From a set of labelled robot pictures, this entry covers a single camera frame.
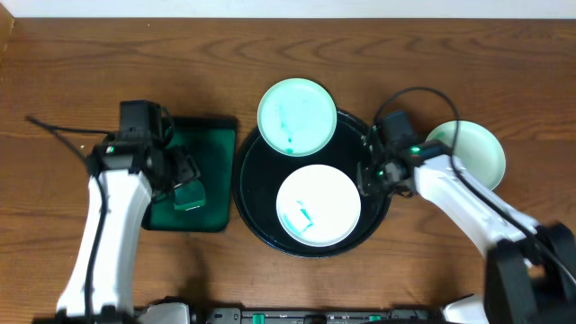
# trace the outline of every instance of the dark green mat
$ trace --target dark green mat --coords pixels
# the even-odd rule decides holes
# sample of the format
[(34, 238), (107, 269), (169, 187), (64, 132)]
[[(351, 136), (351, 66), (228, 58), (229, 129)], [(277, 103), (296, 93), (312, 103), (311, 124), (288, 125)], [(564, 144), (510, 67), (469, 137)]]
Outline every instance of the dark green mat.
[(174, 209), (174, 194), (158, 197), (144, 216), (146, 230), (216, 232), (226, 228), (230, 210), (232, 162), (237, 122), (233, 119), (175, 118), (169, 147), (188, 147), (200, 169), (206, 204), (189, 211)]

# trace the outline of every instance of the black tray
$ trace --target black tray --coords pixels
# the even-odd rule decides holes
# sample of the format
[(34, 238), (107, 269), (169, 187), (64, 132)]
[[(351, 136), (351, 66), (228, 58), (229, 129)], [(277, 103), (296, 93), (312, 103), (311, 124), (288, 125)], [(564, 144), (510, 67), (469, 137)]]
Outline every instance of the black tray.
[(352, 114), (337, 112), (337, 127), (330, 142), (307, 157), (288, 157), (270, 148), (256, 127), (240, 147), (232, 173), (234, 202), (240, 216), (257, 237), (272, 248), (296, 257), (332, 257), (357, 247), (378, 228), (390, 199), (361, 196), (360, 219), (350, 235), (328, 247), (310, 247), (293, 239), (276, 215), (280, 185), (295, 170), (322, 164), (344, 172), (356, 182), (356, 165), (370, 158), (361, 136), (368, 126)]

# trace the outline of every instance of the green sponge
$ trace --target green sponge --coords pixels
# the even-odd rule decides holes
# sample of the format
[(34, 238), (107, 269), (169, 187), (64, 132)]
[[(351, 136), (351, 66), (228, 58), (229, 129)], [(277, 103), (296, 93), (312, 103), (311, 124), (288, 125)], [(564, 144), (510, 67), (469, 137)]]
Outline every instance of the green sponge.
[(200, 180), (182, 185), (174, 194), (174, 209), (177, 211), (189, 211), (206, 204), (206, 191)]

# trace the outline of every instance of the black rim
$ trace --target black rim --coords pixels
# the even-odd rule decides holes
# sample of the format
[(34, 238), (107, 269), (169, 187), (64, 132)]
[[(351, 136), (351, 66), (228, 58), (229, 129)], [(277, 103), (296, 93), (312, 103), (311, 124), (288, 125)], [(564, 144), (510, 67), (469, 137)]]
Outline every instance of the black rim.
[[(362, 120), (358, 119), (353, 114), (346, 112), (346, 111), (343, 111), (343, 110), (340, 110), (340, 109), (338, 109), (337, 114), (339, 116), (348, 118), (353, 123), (353, 126), (357, 130), (360, 131), (360, 133), (366, 134), (368, 132), (368, 125), (366, 125), (366, 123), (364, 123)], [(340, 248), (337, 248), (334, 250), (330, 250), (330, 251), (326, 251), (326, 252), (318, 252), (318, 253), (305, 253), (305, 252), (294, 253), (293, 251), (291, 251), (289, 249), (278, 247), (278, 246), (274, 245), (272, 242), (269, 242), (266, 239), (267, 235), (265, 233), (261, 232), (261, 229), (256, 227), (255, 224), (253, 224), (250, 217), (248, 216), (248, 211), (246, 209), (246, 206), (243, 203), (242, 194), (240, 192), (241, 191), (240, 190), (240, 178), (241, 178), (241, 174), (242, 174), (242, 167), (244, 166), (244, 160), (246, 159), (246, 156), (247, 156), (250, 148), (252, 147), (254, 142), (259, 137), (260, 137), (260, 131), (258, 130), (258, 127), (256, 126), (248, 134), (248, 136), (246, 137), (244, 142), (240, 145), (240, 148), (238, 150), (236, 158), (234, 159), (234, 165), (232, 166), (232, 196), (234, 197), (234, 203), (236, 204), (236, 208), (238, 209), (238, 213), (240, 214), (240, 217), (242, 218), (244, 223), (246, 223), (246, 226), (248, 226), (248, 228), (252, 231), (252, 233), (254, 233), (254, 235), (256, 235), (261, 241), (266, 243), (269, 247), (276, 249), (278, 251), (281, 251), (281, 252), (283, 252), (287, 255), (293, 256), (293, 257), (306, 257), (306, 258), (334, 257), (334, 256), (340, 255), (342, 253), (345, 253), (345, 252), (351, 250), (352, 248), (356, 248), (360, 244), (364, 243), (380, 227), (380, 224), (384, 220), (386, 213), (388, 211), (388, 208), (390, 207), (391, 199), (388, 197), (385, 198), (380, 203), (380, 206), (378, 207), (377, 212), (376, 212), (378, 216), (374, 219), (373, 225), (368, 230), (363, 232), (356, 240), (351, 241), (349, 244), (347, 244), (343, 247), (340, 247)]]

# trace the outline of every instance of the light green plate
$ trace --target light green plate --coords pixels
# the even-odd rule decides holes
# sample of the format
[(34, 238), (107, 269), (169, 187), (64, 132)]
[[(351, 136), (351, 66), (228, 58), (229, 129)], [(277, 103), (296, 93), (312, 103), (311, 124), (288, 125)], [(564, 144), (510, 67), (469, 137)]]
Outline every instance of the light green plate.
[(273, 149), (292, 157), (321, 150), (334, 135), (336, 124), (336, 106), (330, 94), (302, 78), (273, 85), (258, 106), (262, 138)]
[[(432, 130), (426, 141), (441, 140), (451, 146), (455, 127), (455, 121), (445, 122)], [(471, 175), (490, 189), (496, 188), (504, 177), (506, 171), (504, 149), (489, 130), (475, 122), (460, 121), (454, 154), (462, 160)]]

